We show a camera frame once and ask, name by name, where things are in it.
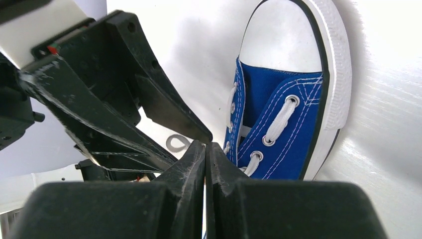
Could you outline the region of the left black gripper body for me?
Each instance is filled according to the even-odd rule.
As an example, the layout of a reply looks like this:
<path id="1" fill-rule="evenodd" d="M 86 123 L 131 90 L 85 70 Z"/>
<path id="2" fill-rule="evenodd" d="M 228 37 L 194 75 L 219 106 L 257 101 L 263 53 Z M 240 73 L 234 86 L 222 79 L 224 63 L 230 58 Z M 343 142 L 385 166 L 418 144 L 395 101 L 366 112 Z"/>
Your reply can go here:
<path id="1" fill-rule="evenodd" d="M 140 122 L 139 97 L 120 62 L 105 18 L 87 18 L 34 46 L 31 54 L 36 60 L 52 54 L 63 57 L 96 97 L 129 124 Z"/>

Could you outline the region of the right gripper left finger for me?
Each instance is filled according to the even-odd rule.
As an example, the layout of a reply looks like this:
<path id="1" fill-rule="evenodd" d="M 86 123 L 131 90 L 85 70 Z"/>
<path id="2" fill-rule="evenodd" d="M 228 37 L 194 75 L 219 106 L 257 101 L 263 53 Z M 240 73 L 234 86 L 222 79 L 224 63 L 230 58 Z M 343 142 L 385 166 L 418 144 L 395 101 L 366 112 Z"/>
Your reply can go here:
<path id="1" fill-rule="evenodd" d="M 48 183 L 29 197 L 10 239 L 199 239 L 205 146 L 150 182 Z"/>

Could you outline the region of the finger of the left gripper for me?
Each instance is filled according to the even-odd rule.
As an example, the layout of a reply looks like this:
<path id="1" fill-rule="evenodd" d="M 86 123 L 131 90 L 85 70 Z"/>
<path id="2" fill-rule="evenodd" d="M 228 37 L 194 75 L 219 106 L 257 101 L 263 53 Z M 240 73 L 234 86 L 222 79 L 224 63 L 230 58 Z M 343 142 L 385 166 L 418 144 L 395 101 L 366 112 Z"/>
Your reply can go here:
<path id="1" fill-rule="evenodd" d="M 96 97 L 62 57 L 33 62 L 21 69 L 20 78 L 95 164 L 112 171 L 161 173 L 177 162 Z"/>
<path id="2" fill-rule="evenodd" d="M 134 81 L 146 116 L 154 123 L 191 139 L 210 143 L 212 133 L 181 98 L 159 64 L 138 17 L 115 10 L 106 26 L 118 63 Z"/>

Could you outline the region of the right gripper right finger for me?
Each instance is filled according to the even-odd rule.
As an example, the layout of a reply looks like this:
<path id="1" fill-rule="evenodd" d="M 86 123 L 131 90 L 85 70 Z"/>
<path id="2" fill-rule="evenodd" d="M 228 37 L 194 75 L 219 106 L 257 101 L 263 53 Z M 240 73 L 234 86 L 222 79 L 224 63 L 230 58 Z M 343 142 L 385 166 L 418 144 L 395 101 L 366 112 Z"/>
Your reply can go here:
<path id="1" fill-rule="evenodd" d="M 345 182 L 258 180 L 206 146 L 207 238 L 385 239 L 371 201 Z"/>

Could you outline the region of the blue sneaker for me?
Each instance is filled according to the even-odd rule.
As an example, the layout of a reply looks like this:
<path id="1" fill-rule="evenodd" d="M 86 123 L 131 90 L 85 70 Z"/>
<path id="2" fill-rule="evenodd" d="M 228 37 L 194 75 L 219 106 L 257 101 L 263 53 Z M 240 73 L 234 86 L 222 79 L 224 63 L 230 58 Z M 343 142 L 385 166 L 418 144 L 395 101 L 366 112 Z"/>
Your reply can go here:
<path id="1" fill-rule="evenodd" d="M 352 67 L 342 18 L 330 0 L 264 0 L 248 20 L 228 97 L 223 151 L 238 169 L 264 154 L 255 179 L 313 180 L 350 106 Z M 288 95 L 300 104 L 275 144 L 262 137 Z"/>

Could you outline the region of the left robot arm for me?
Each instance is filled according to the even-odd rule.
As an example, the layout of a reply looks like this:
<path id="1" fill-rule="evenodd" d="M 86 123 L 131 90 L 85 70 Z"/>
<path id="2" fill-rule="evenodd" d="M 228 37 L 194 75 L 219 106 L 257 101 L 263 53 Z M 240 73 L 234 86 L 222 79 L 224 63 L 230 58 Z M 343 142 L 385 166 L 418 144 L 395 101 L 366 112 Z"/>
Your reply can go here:
<path id="1" fill-rule="evenodd" d="M 98 166 L 122 172 L 163 172 L 176 158 L 136 126 L 139 109 L 153 122 L 202 143 L 212 133 L 186 105 L 154 55 L 138 17 L 116 10 L 85 17 L 36 41 L 31 64 L 0 56 L 0 147 L 20 139 L 45 116 L 64 126 L 76 149 Z"/>

